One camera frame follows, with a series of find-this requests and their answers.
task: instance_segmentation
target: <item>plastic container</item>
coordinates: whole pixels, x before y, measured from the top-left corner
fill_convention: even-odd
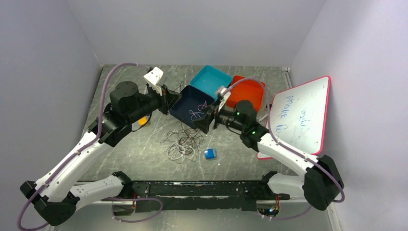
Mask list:
[[[216,91],[219,87],[228,87],[232,78],[212,66],[205,66],[191,81],[190,85],[217,100]]]
[[[212,103],[214,103],[214,99],[211,96],[187,85],[181,91],[180,100],[170,109],[170,115],[187,124],[190,128],[197,128],[192,121],[204,116],[201,110]]]
[[[234,76],[231,84],[236,83],[238,80],[241,80],[245,77]],[[231,90],[231,95],[227,100],[228,107],[234,107],[236,103],[241,100],[249,100],[254,109],[258,112],[262,104],[262,96],[264,95],[264,90],[259,85],[259,83],[253,80],[247,80],[239,83]]]

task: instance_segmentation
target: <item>gray wall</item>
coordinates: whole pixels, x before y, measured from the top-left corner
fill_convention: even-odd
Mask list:
[[[67,0],[102,64],[292,64],[325,0]]]
[[[408,230],[408,1],[328,0],[295,84],[332,77],[324,153],[345,181],[344,230]]]
[[[0,35],[0,223],[16,230],[20,185],[79,140],[100,67],[64,0],[1,1]],[[33,210],[28,228],[43,223]]]

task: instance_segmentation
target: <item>robotic arm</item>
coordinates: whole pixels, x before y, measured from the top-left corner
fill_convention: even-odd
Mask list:
[[[93,202],[108,197],[133,198],[135,192],[133,181],[123,172],[88,184],[74,186],[85,171],[92,166],[102,155],[113,148],[131,132],[132,124],[153,111],[159,110],[167,114],[181,97],[179,93],[170,91],[163,85],[163,72],[150,69],[144,76],[147,81],[147,94],[141,94],[138,86],[130,81],[119,83],[110,93],[109,103],[102,116],[102,133],[98,141],[78,153],[77,150],[84,144],[97,137],[98,118],[89,126],[89,130],[82,137],[78,145],[50,172],[37,181],[26,181],[20,191],[31,203],[37,212],[52,226],[57,226],[68,220],[77,210]],[[314,164],[306,161],[311,159],[325,168],[335,180],[343,186],[341,177],[333,160],[328,156],[318,158],[303,153],[289,144],[278,140],[280,144],[303,153],[305,158],[296,156],[293,152],[283,148],[272,139],[268,129],[256,121],[256,110],[249,101],[238,102],[234,111],[223,109],[224,99],[217,100],[208,106],[195,125],[204,133],[209,131],[212,121],[214,128],[223,124],[241,132],[242,142],[255,151],[268,154],[291,168],[298,176],[285,176],[277,172],[266,174],[269,194],[289,194],[292,197],[305,197],[307,201],[319,210],[325,210],[339,194],[339,189],[333,181],[325,176]],[[55,175],[51,182],[49,177]]]

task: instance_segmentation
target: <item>whiteboard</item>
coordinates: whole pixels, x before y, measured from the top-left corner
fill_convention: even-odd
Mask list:
[[[330,76],[323,76],[277,93],[270,111],[273,134],[303,152],[319,154],[323,149],[329,88]],[[257,157],[271,158],[261,153]]]

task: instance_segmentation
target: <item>gray table surface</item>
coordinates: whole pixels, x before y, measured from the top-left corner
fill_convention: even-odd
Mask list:
[[[173,90],[180,82],[189,83],[190,80],[204,67],[198,65],[151,65],[157,66],[167,75],[165,84]],[[100,95],[103,82],[108,72],[114,65],[105,65],[95,96],[89,109],[88,125],[97,117]],[[214,66],[222,72],[233,77],[240,75],[257,78],[266,84],[266,100],[272,102],[272,97],[279,91],[287,89],[285,77],[277,67],[245,67],[245,66]],[[105,105],[110,101],[109,93],[119,82],[130,80],[139,86],[139,91],[144,93],[144,70],[137,67],[122,67],[111,78],[105,96]],[[258,116],[266,113],[261,109]],[[185,159],[179,164],[168,159],[165,149],[169,143],[160,144],[164,133],[180,129],[180,121],[171,115],[163,115],[159,111],[153,113],[151,123],[138,132],[127,135],[112,152],[102,156],[80,180],[93,181],[108,177],[115,171],[125,172],[132,180],[259,180],[269,171],[278,171],[282,174],[292,174],[280,162],[258,160],[252,149],[245,147],[238,135],[228,131],[224,126],[210,130],[204,135],[204,142],[200,147],[201,153],[195,161]],[[217,152],[215,160],[206,160],[204,150],[214,148]]]

